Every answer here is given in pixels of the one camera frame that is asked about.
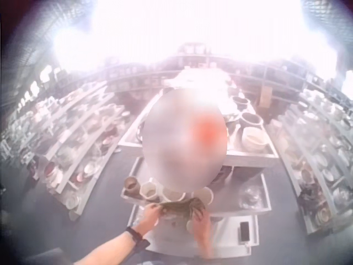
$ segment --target wrist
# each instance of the wrist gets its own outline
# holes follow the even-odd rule
[[[144,222],[140,222],[138,225],[135,225],[134,227],[132,227],[132,229],[138,232],[141,236],[144,236],[150,231],[147,224]]]

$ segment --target hand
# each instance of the hand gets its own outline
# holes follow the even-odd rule
[[[159,216],[161,215],[161,206],[156,203],[148,204],[143,211],[143,218],[133,229],[144,236],[154,228]]]
[[[202,215],[194,214],[192,216],[192,230],[203,258],[211,258],[213,256],[211,246],[211,220],[210,214],[206,210],[202,211]]]
[[[197,243],[205,243],[210,240],[211,220],[210,214],[206,210],[202,211],[202,215],[193,214],[192,230]]]

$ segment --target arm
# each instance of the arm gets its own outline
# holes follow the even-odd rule
[[[210,214],[203,211],[202,217],[192,216],[192,229],[194,238],[204,259],[212,258],[213,250],[211,245],[211,220]]]
[[[144,217],[133,229],[144,236],[153,229],[159,218],[160,206],[150,204],[146,206]],[[135,242],[129,232],[124,232],[116,238],[94,249],[90,254],[75,265],[117,265],[132,251]]]

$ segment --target dark bowl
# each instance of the dark bowl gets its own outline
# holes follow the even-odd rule
[[[242,128],[246,127],[257,127],[261,128],[264,124],[264,120],[257,114],[252,114],[249,112],[242,112],[239,119]]]
[[[246,110],[248,105],[250,104],[250,100],[238,96],[232,96],[232,101],[235,102],[235,104],[238,106],[238,110],[240,110],[241,112],[243,110]]]

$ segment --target white shelf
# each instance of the white shelf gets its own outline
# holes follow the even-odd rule
[[[134,205],[128,226],[138,223],[142,209]],[[193,235],[186,230],[185,219],[178,219],[177,225],[171,221],[160,219],[157,226],[145,235],[150,242],[146,250],[179,257],[199,256],[199,248]],[[250,241],[248,246],[239,242],[241,222],[249,222]],[[251,248],[259,245],[259,224],[256,215],[224,218],[212,222],[212,247],[214,258],[232,258],[251,255]]]

